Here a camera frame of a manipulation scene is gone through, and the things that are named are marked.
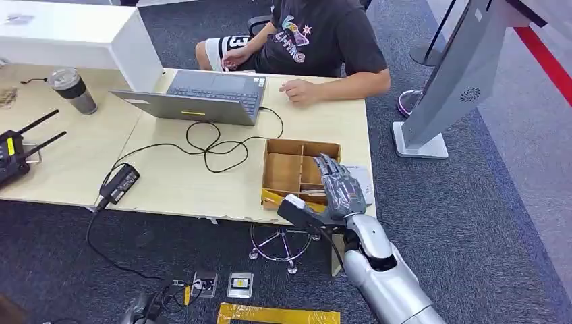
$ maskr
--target graphic print on t-shirt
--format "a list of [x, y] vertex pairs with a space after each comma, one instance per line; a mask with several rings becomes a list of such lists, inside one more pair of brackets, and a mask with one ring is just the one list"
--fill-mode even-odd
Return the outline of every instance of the graphic print on t-shirt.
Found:
[[[297, 47], [302, 47], [304, 45], [310, 44], [310, 40], [308, 40], [308, 35], [311, 34], [311, 29], [309, 25], [305, 25], [302, 28], [302, 32], [300, 32], [300, 28], [297, 24], [294, 24], [292, 20], [294, 17], [292, 15], [288, 15], [284, 18], [282, 22], [282, 31], [278, 32], [274, 35], [274, 41], [276, 43], [282, 43], [286, 51], [292, 56], [296, 63], [303, 63], [306, 56], [304, 53], [300, 53]], [[288, 33], [287, 30], [292, 31], [292, 35], [294, 35], [294, 40], [292, 40], [292, 36]]]

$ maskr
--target blue carpet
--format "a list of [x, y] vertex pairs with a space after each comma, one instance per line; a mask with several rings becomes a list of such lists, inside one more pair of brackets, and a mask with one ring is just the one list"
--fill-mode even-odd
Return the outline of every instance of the blue carpet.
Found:
[[[244, 33], [250, 16], [267, 12], [267, 3], [219, 0], [149, 7], [142, 17], [166, 67], [195, 68], [196, 41]], [[393, 78], [389, 94], [367, 100], [378, 217], [389, 222], [390, 239], [448, 323], [570, 323], [569, 302], [550, 261], [542, 258], [530, 219], [518, 208], [519, 197], [510, 194], [511, 180], [501, 174], [498, 153], [487, 148], [490, 136], [476, 127], [482, 123], [477, 113], [443, 134], [449, 159], [395, 154], [390, 125], [403, 119], [395, 101], [404, 90], [421, 88], [430, 73], [408, 55], [436, 30], [427, 3], [374, 0], [368, 15]], [[63, 316], [116, 323], [129, 300], [156, 289], [110, 268], [86, 247], [88, 218], [76, 207], [0, 202], [0, 292], [26, 308], [31, 323]], [[141, 244], [144, 233], [152, 234], [151, 242]], [[106, 211], [94, 241], [146, 273], [219, 271], [217, 297], [199, 300], [184, 322], [184, 315], [170, 316], [172, 323], [215, 323], [220, 302], [335, 310], [343, 323], [374, 322], [347, 280], [328, 276], [323, 244], [311, 245], [299, 273], [291, 276], [282, 264], [247, 258], [244, 223], [213, 226], [185, 217]], [[252, 299], [224, 296], [230, 271], [254, 273]]]

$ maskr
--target travel mug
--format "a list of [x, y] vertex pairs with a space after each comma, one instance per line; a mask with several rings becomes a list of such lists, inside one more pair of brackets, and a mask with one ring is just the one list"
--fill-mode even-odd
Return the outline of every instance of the travel mug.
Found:
[[47, 82], [55, 92], [67, 99], [80, 113], [91, 115], [97, 111], [97, 105], [93, 101], [86, 84], [73, 67], [55, 70], [50, 74]]

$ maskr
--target chair caster wheel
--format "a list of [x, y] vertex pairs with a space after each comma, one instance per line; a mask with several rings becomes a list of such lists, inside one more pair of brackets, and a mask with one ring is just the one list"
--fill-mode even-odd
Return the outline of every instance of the chair caster wheel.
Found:
[[250, 258], [250, 260], [256, 260], [258, 259], [258, 252], [253, 250], [251, 253], [248, 254], [248, 257]]

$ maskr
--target wooden table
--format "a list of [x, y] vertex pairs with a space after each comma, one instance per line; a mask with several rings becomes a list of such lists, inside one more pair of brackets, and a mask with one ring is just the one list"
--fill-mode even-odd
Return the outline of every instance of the wooden table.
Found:
[[25, 133], [24, 142], [39, 144], [67, 130], [67, 135], [41, 151], [42, 163], [33, 165], [18, 182], [0, 188], [0, 199], [91, 206], [142, 112], [107, 92], [128, 88], [118, 71], [80, 70], [98, 104], [98, 111], [90, 116], [79, 113], [44, 82], [20, 84], [44, 78], [53, 69], [9, 65], [0, 70], [0, 89], [18, 88], [11, 108], [0, 109], [0, 132], [19, 130], [55, 109], [60, 113]]
[[[18, 99], [10, 110], [0, 110], [0, 130], [19, 128], [54, 109], [61, 113], [45, 124], [26, 133], [28, 142], [42, 142], [67, 130], [68, 134], [42, 150], [44, 162], [18, 182], [0, 188], [0, 199], [24, 200], [65, 205], [95, 205], [98, 188], [118, 157], [151, 144], [174, 143], [188, 151], [194, 149], [185, 140], [188, 121], [157, 119], [125, 103], [111, 89], [127, 88], [119, 72], [80, 70], [90, 92], [98, 103], [91, 116], [79, 114], [43, 82], [25, 86], [20, 80], [46, 76], [53, 67], [11, 67], [0, 70], [0, 88], [18, 86]], [[166, 69], [156, 85], [156, 92], [166, 92], [177, 70]], [[371, 170], [370, 145], [365, 101], [320, 103], [307, 108], [294, 107], [280, 86], [295, 76], [267, 75], [262, 105], [273, 109], [284, 122], [282, 138], [333, 142], [341, 145], [341, 162], [363, 165]], [[304, 77], [312, 82], [328, 78]], [[261, 111], [254, 127], [219, 125], [221, 140], [243, 140], [249, 136], [275, 137], [280, 130], [278, 119], [269, 111]], [[192, 129], [193, 143], [206, 147], [216, 132], [208, 125]], [[205, 217], [290, 225], [275, 211], [260, 205], [264, 140], [247, 143], [248, 159], [239, 167], [224, 173], [211, 173], [202, 155], [189, 156], [173, 147], [157, 147], [141, 151], [124, 162], [132, 164], [141, 178], [118, 205], [108, 208], [124, 211]], [[208, 156], [210, 166], [222, 169], [240, 161], [244, 151], [237, 149], [223, 156]], [[368, 208], [375, 216], [375, 204]], [[343, 246], [341, 238], [335, 238]], [[332, 273], [339, 270], [332, 256]]]
[[[176, 70], [166, 69], [157, 84], [157, 92], [166, 92]], [[308, 108], [294, 107], [280, 86], [294, 76], [268, 75], [262, 105], [273, 109], [284, 122], [282, 138], [333, 142], [341, 145], [342, 163], [364, 165], [371, 170], [369, 135], [363, 100], [321, 103]], [[327, 78], [305, 78], [312, 82], [324, 82]], [[188, 121], [157, 119], [144, 114], [138, 120], [122, 155], [140, 147], [172, 142], [189, 151], [185, 139]], [[249, 136], [275, 137], [280, 123], [269, 111], [261, 111], [254, 127], [218, 125], [221, 140], [243, 140]], [[208, 125], [191, 129], [190, 138], [195, 144], [206, 147], [215, 139], [216, 132]], [[142, 174], [136, 186], [130, 190], [114, 209], [144, 211], [229, 219], [257, 223], [289, 224], [275, 211], [260, 206], [262, 168], [265, 140], [247, 142], [249, 156], [239, 167], [224, 173], [211, 173], [204, 166], [202, 155], [189, 156], [173, 147], [157, 147], [141, 151], [125, 161]], [[213, 169], [222, 169], [239, 162], [244, 150], [231, 154], [208, 156]], [[375, 215], [375, 206], [368, 209]]]

